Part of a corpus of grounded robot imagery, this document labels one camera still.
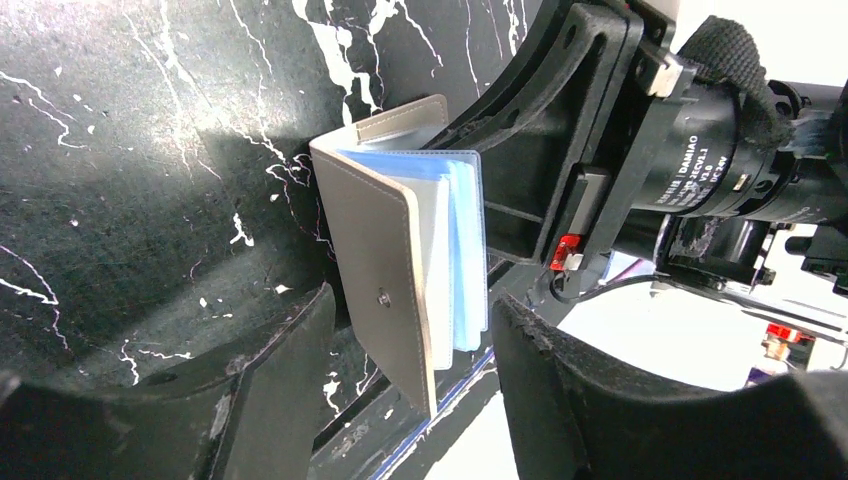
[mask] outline black marble surface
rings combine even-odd
[[[335,263],[309,139],[432,93],[456,116],[540,0],[6,2],[0,368],[131,386]],[[378,375],[342,319],[326,422]]]

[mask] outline label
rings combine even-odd
[[[681,210],[700,204],[715,189],[728,167],[727,157],[710,158],[709,147],[698,144],[698,136],[689,137],[677,168],[665,192],[654,203]]]
[[[821,208],[803,207],[777,221],[780,223],[824,223],[827,217],[821,216]]]

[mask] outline black bracket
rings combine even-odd
[[[507,69],[427,145],[481,153],[489,250],[514,262],[544,262],[572,166],[594,158],[642,36],[620,2],[572,3],[544,2]]]
[[[842,478],[848,374],[724,394],[630,366],[501,297],[492,320],[521,478]]]
[[[295,309],[132,388],[57,391],[0,374],[0,477],[306,478],[332,289]]]

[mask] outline black strap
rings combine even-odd
[[[792,125],[774,108],[760,54],[745,27],[710,16],[680,49],[698,68],[696,80],[730,84],[744,94],[740,131],[750,143],[777,148],[792,138]]]

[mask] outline cable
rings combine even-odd
[[[644,260],[642,260],[641,258],[637,259],[635,262],[630,264],[629,267],[625,268],[624,270],[621,271],[621,273],[612,277],[609,281],[607,281],[605,283],[610,284],[610,283],[615,283],[619,280],[624,280],[625,278],[629,277],[630,274],[633,273],[637,268],[639,268],[643,263],[645,263]]]
[[[582,303],[582,302],[585,302],[587,300],[591,300],[595,297],[598,297],[598,296],[603,295],[605,293],[609,293],[609,292],[611,292],[613,290],[617,290],[619,288],[629,287],[630,285],[637,285],[639,283],[655,282],[659,279],[660,279],[659,275],[656,275],[656,274],[653,274],[653,273],[649,274],[649,275],[637,275],[635,277],[630,277],[630,278],[626,278],[624,280],[620,280],[620,281],[617,281],[617,282],[614,282],[614,283],[608,283],[608,284],[600,286],[600,287],[595,287],[592,290],[589,290],[588,292],[584,293],[583,295],[580,295],[577,298],[563,298],[559,294],[559,291],[557,290],[557,288],[555,288],[555,286],[554,286],[554,282],[556,281],[556,279],[554,279],[554,280],[551,281],[551,295],[553,295],[554,298],[556,298],[558,301],[560,301],[562,303],[569,304],[569,305],[571,305],[571,304],[576,305],[578,303]]]
[[[830,366],[831,370],[842,370],[845,368],[845,364],[848,363],[848,345],[845,345],[845,353],[842,355],[842,363],[839,364],[838,367]]]

